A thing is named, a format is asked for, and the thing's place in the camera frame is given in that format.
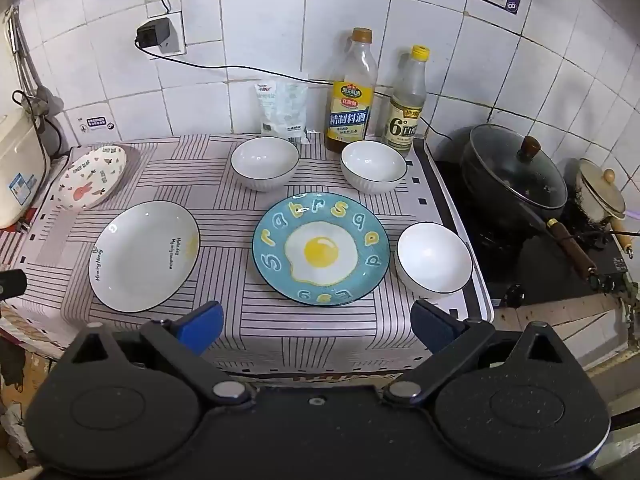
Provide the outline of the white bowl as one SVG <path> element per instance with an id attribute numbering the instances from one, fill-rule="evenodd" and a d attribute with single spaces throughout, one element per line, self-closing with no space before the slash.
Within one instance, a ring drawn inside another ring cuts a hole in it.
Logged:
<path id="1" fill-rule="evenodd" d="M 364 194 L 376 195 L 397 188 L 405 179 L 408 166 L 393 148 L 363 140 L 343 148 L 341 170 L 353 188 Z"/>
<path id="2" fill-rule="evenodd" d="M 272 136 L 245 141 L 230 157 L 231 168 L 240 183 L 261 193 L 290 182 L 299 161 L 299 151 L 294 144 Z"/>
<path id="3" fill-rule="evenodd" d="M 405 228 L 395 250 L 398 278 L 416 298 L 432 304 L 464 289 L 474 263 L 470 248 L 446 226 L 420 222 Z"/>

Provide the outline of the white oval plate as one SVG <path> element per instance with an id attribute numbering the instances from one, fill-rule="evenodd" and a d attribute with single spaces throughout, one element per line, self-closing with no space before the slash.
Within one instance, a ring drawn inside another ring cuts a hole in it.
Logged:
<path id="1" fill-rule="evenodd" d="M 183 206 L 152 200 L 112 220 L 93 246 L 91 289 L 119 313 L 151 310 L 168 300 L 194 269 L 200 230 Z"/>

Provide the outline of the pink rabbit pattern plate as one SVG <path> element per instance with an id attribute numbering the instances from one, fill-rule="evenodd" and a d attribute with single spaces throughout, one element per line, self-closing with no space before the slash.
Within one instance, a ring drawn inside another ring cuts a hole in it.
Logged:
<path id="1" fill-rule="evenodd" d="M 122 180 L 128 157 L 118 145 L 103 145 L 75 160 L 54 186 L 56 206 L 71 211 L 103 203 Z"/>

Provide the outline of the blue fried egg plate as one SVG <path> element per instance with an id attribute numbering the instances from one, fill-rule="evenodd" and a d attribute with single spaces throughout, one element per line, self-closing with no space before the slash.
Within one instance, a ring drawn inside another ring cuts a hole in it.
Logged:
<path id="1" fill-rule="evenodd" d="M 335 193 L 280 200 L 257 223 L 252 254 L 276 292 L 313 307 L 370 294 L 390 266 L 390 241 L 375 214 Z"/>

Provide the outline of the black gas stove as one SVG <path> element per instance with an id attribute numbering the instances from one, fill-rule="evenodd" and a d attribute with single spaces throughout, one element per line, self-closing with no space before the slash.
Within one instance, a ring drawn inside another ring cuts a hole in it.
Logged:
<path id="1" fill-rule="evenodd" d="M 629 298 L 631 281 L 611 234 L 590 230 L 584 214 L 568 194 L 561 221 L 596 264 L 600 284 L 591 286 L 575 271 L 562 247 L 517 218 L 502 221 L 465 183 L 461 159 L 436 164 L 471 242 L 496 308 L 545 304 L 597 294 Z"/>

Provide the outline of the white rice cooker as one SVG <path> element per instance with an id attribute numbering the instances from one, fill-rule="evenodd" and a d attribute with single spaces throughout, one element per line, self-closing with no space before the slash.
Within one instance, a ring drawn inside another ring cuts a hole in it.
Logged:
<path id="1" fill-rule="evenodd" d="M 32 118 L 22 108 L 1 117 L 0 228 L 20 220 L 50 169 Z"/>

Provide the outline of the striped table mat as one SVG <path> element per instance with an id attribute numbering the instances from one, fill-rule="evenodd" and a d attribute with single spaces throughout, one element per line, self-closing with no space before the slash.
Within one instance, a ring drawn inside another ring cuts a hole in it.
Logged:
<path id="1" fill-rule="evenodd" d="M 390 373 L 418 365 L 427 350 L 413 335 L 412 293 L 394 271 L 362 298 L 341 307 L 309 307 L 283 297 L 259 275 L 253 255 L 255 226 L 266 210 L 303 192 L 348 196 L 372 211 L 390 240 L 413 223 L 440 223 L 465 234 L 442 176 L 425 145 L 408 155 L 405 180 L 393 191 L 367 195 L 344 179 L 340 160 L 314 136 L 302 148 L 290 183 L 258 193 L 235 177 L 234 134 L 182 136 L 130 143 L 128 165 L 115 193 L 86 212 L 41 205 L 25 229 L 3 231 L 1 263 L 28 277 L 23 296 L 9 308 L 25 333 L 59 356 L 81 327 L 102 322 L 135 328 L 149 320 L 178 318 L 209 300 L 224 307 L 224 328 L 206 356 L 229 372 L 251 375 Z M 186 208 L 200 229 L 198 260 L 175 296 L 145 312 L 105 307 L 89 283 L 96 239 L 124 210 L 167 200 Z"/>

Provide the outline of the black wok with lid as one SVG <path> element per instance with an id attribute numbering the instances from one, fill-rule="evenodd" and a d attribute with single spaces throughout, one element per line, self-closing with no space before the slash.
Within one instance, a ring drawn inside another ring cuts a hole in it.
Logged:
<path id="1" fill-rule="evenodd" d="M 591 286 L 600 284 L 596 264 L 561 221 L 568 189 L 561 171 L 533 136 L 494 124 L 469 133 L 461 156 L 469 189 L 495 209 L 502 221 L 517 218 L 562 247 L 576 273 Z"/>

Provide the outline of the hanging metal ladle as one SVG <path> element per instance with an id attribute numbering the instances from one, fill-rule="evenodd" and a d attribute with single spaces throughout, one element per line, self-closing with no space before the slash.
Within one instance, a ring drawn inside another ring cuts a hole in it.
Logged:
<path id="1" fill-rule="evenodd" d="M 32 118 L 53 117 L 58 109 L 32 62 L 20 21 L 20 8 L 16 4 L 11 4 L 4 11 L 2 25 L 17 80 L 12 99 Z"/>

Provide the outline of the cream enamel pot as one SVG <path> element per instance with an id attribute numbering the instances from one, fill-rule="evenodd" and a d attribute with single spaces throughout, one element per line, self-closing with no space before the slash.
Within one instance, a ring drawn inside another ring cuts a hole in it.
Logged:
<path id="1" fill-rule="evenodd" d="M 634 234 L 626 234 L 624 221 L 638 220 L 639 213 L 627 208 L 622 193 L 615 185 L 615 172 L 611 168 L 603 170 L 589 159 L 579 159 L 575 196 L 576 203 L 590 223 L 598 228 L 610 228 L 620 248 L 629 258 L 634 258 Z"/>

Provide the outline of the white vinegar bottle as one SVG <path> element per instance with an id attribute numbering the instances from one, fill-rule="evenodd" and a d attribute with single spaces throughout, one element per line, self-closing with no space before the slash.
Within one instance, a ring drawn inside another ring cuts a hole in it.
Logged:
<path id="1" fill-rule="evenodd" d="M 383 133 L 383 142 L 394 150 L 407 153 L 416 136 L 426 100 L 425 71 L 429 48 L 415 44 L 401 63 L 394 82 Z"/>

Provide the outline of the white salt bag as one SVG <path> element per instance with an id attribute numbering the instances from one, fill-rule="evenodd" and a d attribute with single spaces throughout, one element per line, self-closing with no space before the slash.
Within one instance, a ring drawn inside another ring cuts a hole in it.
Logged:
<path id="1" fill-rule="evenodd" d="M 308 86 L 300 82 L 263 80 L 254 84 L 260 108 L 260 134 L 296 145 L 308 144 Z"/>

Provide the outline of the cooking wine bottle yellow label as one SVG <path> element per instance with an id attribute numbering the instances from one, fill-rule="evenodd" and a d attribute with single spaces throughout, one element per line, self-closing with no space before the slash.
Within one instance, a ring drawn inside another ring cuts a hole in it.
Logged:
<path id="1" fill-rule="evenodd" d="M 367 133 L 378 64 L 371 52 L 373 32 L 355 27 L 344 60 L 333 76 L 326 118 L 326 148 L 341 153 Z"/>

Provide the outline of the black power adapter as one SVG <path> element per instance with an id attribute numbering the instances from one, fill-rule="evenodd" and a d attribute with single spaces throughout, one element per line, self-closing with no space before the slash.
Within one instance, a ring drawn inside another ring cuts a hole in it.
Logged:
<path id="1" fill-rule="evenodd" d="M 171 35 L 171 22 L 169 18 L 151 18 L 141 24 L 136 31 L 134 42 L 142 49 L 161 47 L 169 40 Z"/>

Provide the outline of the small wall label sticker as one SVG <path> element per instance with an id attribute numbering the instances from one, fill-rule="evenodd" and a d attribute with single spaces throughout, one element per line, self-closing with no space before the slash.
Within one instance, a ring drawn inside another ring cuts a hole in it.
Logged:
<path id="1" fill-rule="evenodd" d="M 79 129 L 81 132 L 95 132 L 115 129 L 114 122 L 108 120 L 105 116 L 94 116 L 79 121 Z"/>

